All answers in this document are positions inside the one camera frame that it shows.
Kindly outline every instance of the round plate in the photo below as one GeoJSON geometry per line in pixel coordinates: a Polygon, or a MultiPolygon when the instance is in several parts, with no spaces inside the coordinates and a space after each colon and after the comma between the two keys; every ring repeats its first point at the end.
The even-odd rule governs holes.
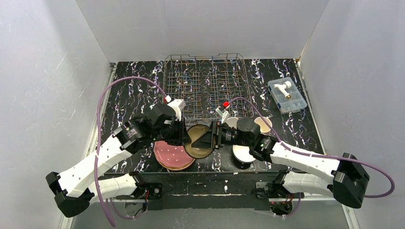
{"type": "Polygon", "coordinates": [[[214,152],[214,149],[201,149],[201,148],[192,148],[191,144],[197,140],[199,137],[201,137],[207,130],[209,129],[208,126],[202,125],[202,124],[197,124],[193,125],[187,130],[187,133],[189,134],[191,138],[191,143],[185,144],[184,149],[186,153],[191,156],[192,158],[195,159],[203,159],[208,157],[214,152]]]}
{"type": "Polygon", "coordinates": [[[195,159],[193,158],[193,161],[192,161],[191,163],[189,163],[189,164],[187,164],[187,165],[185,165],[185,166],[183,166],[183,167],[181,167],[181,168],[167,167],[167,166],[163,165],[160,161],[158,161],[158,163],[159,163],[159,165],[161,165],[162,167],[164,167],[164,168],[166,168],[166,169],[168,169],[168,170],[180,171],[180,170],[183,170],[183,169],[185,169],[185,168],[188,168],[190,165],[192,165],[192,163],[193,163],[194,161],[195,161],[195,159]]]}
{"type": "Polygon", "coordinates": [[[185,152],[183,146],[171,146],[164,141],[156,142],[153,152],[157,161],[164,167],[181,168],[194,160],[185,152]]]}
{"type": "Polygon", "coordinates": [[[233,146],[232,151],[235,158],[242,163],[251,163],[256,160],[256,158],[249,153],[249,147],[247,146],[233,146]]]}

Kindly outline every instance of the white faucet part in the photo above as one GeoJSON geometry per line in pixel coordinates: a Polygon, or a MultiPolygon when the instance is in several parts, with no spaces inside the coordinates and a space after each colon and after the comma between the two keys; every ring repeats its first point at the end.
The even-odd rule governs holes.
{"type": "Polygon", "coordinates": [[[288,93],[288,92],[286,91],[286,89],[288,89],[288,88],[291,87],[291,82],[290,82],[290,81],[286,81],[286,82],[283,83],[283,84],[275,84],[274,87],[277,88],[277,89],[279,89],[279,90],[281,91],[281,93],[282,93],[287,99],[291,98],[290,93],[288,93]]]}

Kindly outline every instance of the stacked plates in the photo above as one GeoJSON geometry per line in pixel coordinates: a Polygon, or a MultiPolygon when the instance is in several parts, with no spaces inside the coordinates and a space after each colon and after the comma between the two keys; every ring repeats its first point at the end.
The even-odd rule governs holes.
{"type": "Polygon", "coordinates": [[[183,146],[171,146],[164,141],[156,142],[153,152],[159,164],[169,170],[185,169],[195,161],[185,152],[183,146]]]}

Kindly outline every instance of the brown dish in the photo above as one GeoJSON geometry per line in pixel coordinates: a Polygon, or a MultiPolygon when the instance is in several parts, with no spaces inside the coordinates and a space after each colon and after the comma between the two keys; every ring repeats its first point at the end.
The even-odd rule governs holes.
{"type": "Polygon", "coordinates": [[[193,125],[187,130],[187,133],[189,134],[191,138],[191,143],[185,144],[184,149],[188,155],[190,155],[192,158],[195,159],[202,159],[206,158],[211,153],[213,153],[214,149],[201,149],[201,148],[193,148],[191,147],[191,144],[196,141],[199,137],[201,137],[207,130],[209,129],[208,126],[202,125],[202,124],[197,124],[193,125]]]}

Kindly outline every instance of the white arm segment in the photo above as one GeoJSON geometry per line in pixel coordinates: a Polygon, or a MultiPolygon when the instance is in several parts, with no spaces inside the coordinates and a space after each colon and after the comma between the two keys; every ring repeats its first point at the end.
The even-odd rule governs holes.
{"type": "MultiPolygon", "coordinates": [[[[308,150],[300,149],[288,144],[286,145],[291,149],[303,153],[316,154],[308,150]]],[[[337,170],[340,163],[339,160],[309,157],[292,153],[287,149],[285,149],[280,142],[277,142],[274,145],[273,151],[274,153],[270,155],[271,161],[273,163],[297,168],[309,174],[313,174],[317,177],[320,177],[321,179],[325,180],[328,184],[333,184],[334,176],[331,174],[331,172],[332,170],[337,170]]]]}
{"type": "Polygon", "coordinates": [[[168,103],[168,106],[173,108],[173,110],[176,112],[176,118],[178,120],[181,120],[181,111],[186,106],[186,102],[184,101],[184,99],[174,99],[173,101],[168,103]]]}
{"type": "MultiPolygon", "coordinates": [[[[102,176],[118,162],[127,159],[132,154],[126,150],[120,150],[121,143],[115,137],[110,136],[101,146],[98,156],[98,176],[102,176]]],[[[59,185],[66,189],[67,196],[79,197],[94,182],[94,151],[85,159],[72,168],[60,173],[59,185]]]]}
{"type": "MultiPolygon", "coordinates": [[[[104,199],[114,198],[121,195],[129,196],[137,188],[137,186],[135,185],[135,179],[129,174],[125,174],[117,178],[100,180],[98,183],[100,185],[100,191],[104,199]]],[[[88,188],[90,192],[95,194],[95,196],[91,198],[90,204],[98,202],[96,183],[91,183],[88,188]]]]}
{"type": "Polygon", "coordinates": [[[224,112],[220,110],[220,106],[215,110],[221,116],[221,123],[224,124],[229,118],[229,112],[225,109],[224,112]]]}
{"type": "Polygon", "coordinates": [[[290,193],[307,192],[333,197],[333,193],[327,188],[325,180],[307,173],[289,172],[284,178],[283,187],[290,193]]]}

